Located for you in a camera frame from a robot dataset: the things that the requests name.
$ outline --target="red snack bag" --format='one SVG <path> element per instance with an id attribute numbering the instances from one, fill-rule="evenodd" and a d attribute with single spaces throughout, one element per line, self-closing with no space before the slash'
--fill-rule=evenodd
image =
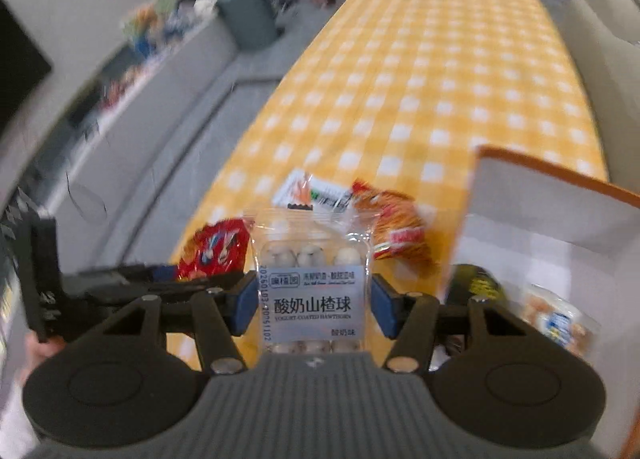
<path id="1" fill-rule="evenodd" d="M 425 240 L 427 227 L 415 209 L 414 198 L 395 190 L 379 190 L 360 180 L 353 182 L 351 192 L 356 210 L 380 212 L 373 228 L 374 258 L 431 260 Z"/>
<path id="2" fill-rule="evenodd" d="M 177 278 L 193 280 L 229 271 L 243 271 L 249 232 L 242 219 L 206 224 L 182 248 Z"/>

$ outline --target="human hand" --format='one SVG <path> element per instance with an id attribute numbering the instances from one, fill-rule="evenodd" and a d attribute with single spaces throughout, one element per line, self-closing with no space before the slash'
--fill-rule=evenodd
<path id="1" fill-rule="evenodd" d="M 36 333 L 29 331 L 24 338 L 26 363 L 18 374 L 18 382 L 24 386 L 31 373 L 48 358 L 58 354 L 66 346 L 66 342 L 60 336 L 53 336 L 49 341 L 41 344 Z"/>

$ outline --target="yellow checkered tablecloth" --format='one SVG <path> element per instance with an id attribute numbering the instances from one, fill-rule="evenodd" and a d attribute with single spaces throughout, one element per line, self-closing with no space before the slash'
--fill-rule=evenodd
<path id="1" fill-rule="evenodd" d="M 447 262 L 482 144 L 606 179 L 587 99 L 541 2 L 347 0 L 246 131 L 184 239 L 269 204 L 302 168 L 414 196 Z M 434 292 L 440 279 L 399 261 L 375 270 L 401 291 Z M 242 340 L 248 355 L 255 337 Z M 180 339 L 170 349 L 193 358 Z"/>

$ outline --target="black floor line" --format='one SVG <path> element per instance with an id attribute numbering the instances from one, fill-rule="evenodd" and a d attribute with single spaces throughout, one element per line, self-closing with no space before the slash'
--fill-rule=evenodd
<path id="1" fill-rule="evenodd" d="M 140 219 L 136 222 L 136 226 L 129 237 L 129 242 L 127 242 L 127 245 L 120 252 L 120 255 L 118 256 L 118 259 L 117 259 L 118 265 L 123 264 L 125 262 L 125 259 L 128 257 L 131 249 L 133 248 L 133 245 L 138 241 L 138 236 L 140 235 L 142 228 L 145 226 L 146 221 L 148 220 L 154 207 L 156 206 L 156 203 L 158 203 L 160 196 L 164 192 L 165 188 L 168 186 L 169 181 L 171 181 L 177 169 L 180 167 L 180 165 L 182 164 L 184 159 L 187 157 L 187 155 L 191 152 L 191 149 L 194 147 L 194 145 L 198 142 L 198 140 L 204 134 L 206 125 L 208 125 L 211 122 L 211 120 L 216 117 L 220 108 L 222 108 L 222 106 L 226 103 L 226 100 L 228 100 L 229 97 L 231 97 L 231 95 L 234 93 L 234 91 L 239 87 L 251 86 L 251 85 L 262 85 L 262 84 L 279 84 L 281 81 L 282 81 L 282 78 L 273 78 L 273 77 L 271 78 L 239 78 L 229 86 L 225 94 L 218 100 L 218 103 L 216 103 L 216 105 L 214 105 L 213 108 L 211 109 L 209 116 L 207 116 L 207 118 L 203 122 L 202 128 L 200 128 L 196 132 L 196 135 L 194 135 L 193 138 L 191 139 L 191 142 L 187 144 L 187 146 L 185 147 L 185 150 L 183 150 L 180 156 L 174 161 L 174 163 L 171 166 L 171 169 L 169 170 L 169 172 L 167 172 L 167 174 L 164 176 L 164 178 L 160 182 L 160 185 L 156 186 L 156 191 L 154 193 L 153 198 L 151 199 L 151 202 L 147 205 L 145 209 L 145 214 L 142 217 L 140 217 Z"/>

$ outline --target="gray trash can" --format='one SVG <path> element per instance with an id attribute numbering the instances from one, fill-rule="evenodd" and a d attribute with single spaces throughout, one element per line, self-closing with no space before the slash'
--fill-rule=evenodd
<path id="1" fill-rule="evenodd" d="M 218 8 L 240 49 L 263 49 L 278 38 L 268 0 L 218 0 Z"/>

